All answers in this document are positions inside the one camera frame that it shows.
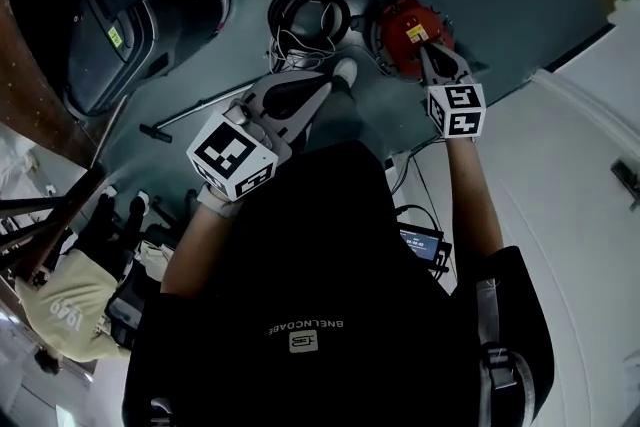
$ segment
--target sneaker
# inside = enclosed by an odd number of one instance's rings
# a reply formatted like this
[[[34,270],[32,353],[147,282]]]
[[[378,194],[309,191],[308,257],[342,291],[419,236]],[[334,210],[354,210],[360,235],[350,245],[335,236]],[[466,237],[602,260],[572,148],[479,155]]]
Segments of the sneaker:
[[[102,194],[106,194],[107,196],[109,196],[110,198],[115,198],[116,194],[118,194],[118,191],[116,190],[116,188],[113,185],[109,185],[109,187],[107,187]]]
[[[358,63],[350,57],[340,59],[333,69],[333,76],[342,78],[349,85],[349,89],[351,89],[358,76]]]
[[[146,192],[138,191],[138,197],[144,201],[144,214],[147,215],[149,213],[149,195]]]

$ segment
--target red device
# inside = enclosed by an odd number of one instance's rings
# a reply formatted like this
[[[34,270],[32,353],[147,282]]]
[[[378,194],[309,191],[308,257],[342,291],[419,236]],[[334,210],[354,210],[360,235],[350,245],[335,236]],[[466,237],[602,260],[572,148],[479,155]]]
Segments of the red device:
[[[422,77],[419,54],[426,42],[453,50],[453,36],[445,23],[418,0],[397,0],[382,10],[376,23],[379,42],[401,74]]]

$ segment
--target floor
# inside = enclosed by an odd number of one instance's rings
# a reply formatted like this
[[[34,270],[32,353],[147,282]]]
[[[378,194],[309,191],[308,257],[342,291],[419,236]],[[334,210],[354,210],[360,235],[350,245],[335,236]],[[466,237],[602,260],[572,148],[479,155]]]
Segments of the floor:
[[[172,126],[173,143],[142,135],[153,124],[197,100],[268,71],[266,12],[271,0],[232,0],[233,13],[220,36],[167,77],[139,89],[116,127],[104,160],[126,197],[142,188],[168,205],[182,206],[199,184],[185,150],[207,119],[198,113]],[[350,0],[358,12],[359,0]],[[455,36],[488,64],[485,95],[495,102],[517,88],[538,67],[580,43],[606,23],[599,0],[431,0],[446,10]],[[354,86],[363,118],[390,152],[409,149],[431,137],[434,128],[420,105],[416,84],[382,77],[360,52]],[[126,208],[126,201],[120,208]]]

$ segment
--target black pants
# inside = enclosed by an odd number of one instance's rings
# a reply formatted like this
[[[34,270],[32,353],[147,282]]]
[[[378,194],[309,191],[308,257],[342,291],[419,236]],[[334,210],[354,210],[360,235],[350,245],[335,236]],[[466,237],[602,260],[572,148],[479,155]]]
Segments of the black pants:
[[[145,205],[142,198],[136,197],[129,206],[129,219],[118,240],[110,241],[115,231],[113,209],[115,199],[106,194],[100,196],[98,206],[87,226],[80,232],[74,247],[105,271],[120,281],[124,269],[133,256],[140,239],[140,227]]]

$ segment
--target cable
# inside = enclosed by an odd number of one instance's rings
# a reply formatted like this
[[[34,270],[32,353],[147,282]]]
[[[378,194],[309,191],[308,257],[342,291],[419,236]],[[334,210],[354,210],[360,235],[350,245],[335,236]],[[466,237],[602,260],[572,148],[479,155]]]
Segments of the cable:
[[[436,221],[433,218],[433,216],[431,215],[431,213],[426,208],[422,208],[420,205],[402,205],[401,207],[396,208],[396,210],[395,210],[396,217],[398,217],[400,214],[403,214],[404,212],[406,212],[407,210],[409,210],[411,208],[415,208],[417,210],[422,210],[425,214],[427,214],[429,216],[429,219],[431,219],[431,224],[433,224],[433,229],[437,230],[437,231],[442,231],[442,230],[438,230],[438,226],[436,225]]]
[[[296,39],[296,41],[298,41],[298,38],[290,31],[284,31],[284,30],[280,30],[280,32],[283,33],[287,33],[290,34],[292,37],[294,37]],[[308,46],[305,46],[306,49],[308,50],[312,50],[312,52],[310,53],[298,53],[298,54],[294,54],[294,52],[301,52],[299,50],[289,50],[289,52],[285,54],[284,52],[282,52],[282,50],[280,49],[280,45],[279,45],[279,41],[278,39],[273,39],[271,38],[271,42],[269,44],[270,50],[268,52],[268,57],[269,57],[269,71],[273,74],[273,73],[277,73],[276,69],[273,66],[273,61],[271,60],[271,57],[275,57],[276,60],[279,61],[284,61],[284,63],[286,63],[286,65],[288,66],[288,68],[284,68],[282,67],[279,71],[287,71],[288,69],[303,69],[301,66],[298,66],[298,63],[300,61],[306,60],[306,59],[315,59],[318,62],[316,64],[314,64],[311,67],[307,67],[304,68],[306,70],[315,70],[316,68],[318,68],[320,65],[322,65],[327,59],[332,58],[333,56],[340,54],[346,50],[349,50],[350,48],[356,48],[360,51],[362,51],[364,53],[364,55],[367,57],[367,59],[369,59],[380,71],[380,73],[382,73],[384,76],[386,77],[393,77],[396,78],[398,80],[402,80],[402,82],[406,82],[407,84],[419,84],[420,81],[416,80],[416,81],[410,81],[410,80],[405,80],[401,77],[397,77],[394,75],[389,74],[381,65],[378,61],[376,61],[376,59],[373,57],[373,55],[371,54],[371,52],[369,52],[369,50],[365,47],[363,47],[362,45],[347,45],[346,47],[342,47],[341,49],[337,50],[335,49],[333,52],[329,52],[327,50],[320,50],[320,49],[314,49]],[[289,59],[291,56],[297,56],[299,57],[299,59],[295,62],[291,62]]]
[[[427,184],[424,182],[424,177],[422,176],[422,171],[420,171],[420,166],[418,166],[418,162],[416,162],[415,156],[411,158],[413,159],[413,163],[415,164],[416,169],[418,170],[418,175],[420,176],[420,181],[422,182],[422,186],[424,187],[424,190],[427,193],[427,196],[429,197],[429,203],[431,203],[431,209],[433,210],[433,213],[436,216],[436,219],[438,220],[438,229],[442,231],[442,225],[440,224],[440,219],[438,219],[438,211],[436,210],[436,207],[433,205],[433,200],[431,199],[431,194],[429,194],[429,189],[427,188]]]
[[[320,3],[324,6],[324,12],[320,20],[320,32],[313,37],[296,37],[291,32],[296,14],[308,2]],[[382,5],[383,0],[374,0],[377,5]],[[334,11],[340,12],[340,25],[334,29]],[[272,0],[267,13],[267,22],[271,31],[271,36],[278,43],[278,51],[285,59],[291,50],[314,49],[320,52],[329,52],[333,49],[335,53],[336,45],[340,43],[346,35],[351,25],[351,11],[345,0]],[[280,32],[287,37],[280,39]],[[281,71],[284,63],[278,60],[273,68],[274,72]]]
[[[444,259],[442,259],[441,263],[439,263],[438,265],[441,265],[442,267],[446,267],[447,263],[449,262],[449,260],[451,259],[451,253],[446,254],[444,256]],[[454,266],[451,266],[451,270],[453,271],[453,275],[456,277],[456,280],[458,279],[458,276],[456,275],[456,270],[454,269]],[[443,276],[444,272],[440,271],[440,273],[436,273],[436,275],[434,276],[434,278],[436,279],[436,281],[439,281],[440,278]]]
[[[418,145],[409,154],[409,156],[407,157],[407,160],[405,161],[405,163],[402,166],[402,169],[400,170],[400,174],[398,175],[398,179],[396,180],[396,183],[391,188],[391,195],[392,196],[396,192],[398,192],[398,190],[400,189],[400,187],[402,187],[402,184],[404,183],[404,181],[407,178],[407,172],[409,171],[409,160],[411,160],[412,157],[414,157],[415,155],[420,153],[422,150],[424,150],[427,146],[430,146],[432,144],[439,144],[439,143],[443,143],[443,142],[444,142],[444,139],[442,138],[442,136],[436,136],[433,139],[430,139],[430,140],[425,141],[424,143]]]

